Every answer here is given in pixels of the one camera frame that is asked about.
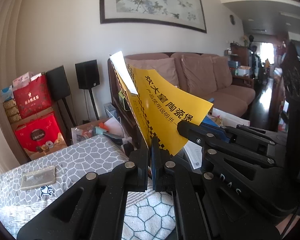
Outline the person's hand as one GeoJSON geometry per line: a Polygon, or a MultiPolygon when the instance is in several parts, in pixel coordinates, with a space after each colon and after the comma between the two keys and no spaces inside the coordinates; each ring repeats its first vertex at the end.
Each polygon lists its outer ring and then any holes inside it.
{"type": "Polygon", "coordinates": [[[293,219],[293,214],[288,215],[284,220],[277,224],[276,229],[280,233],[281,239],[300,239],[300,233],[298,228],[295,227],[298,225],[300,220],[300,215],[296,215],[293,219]]]}

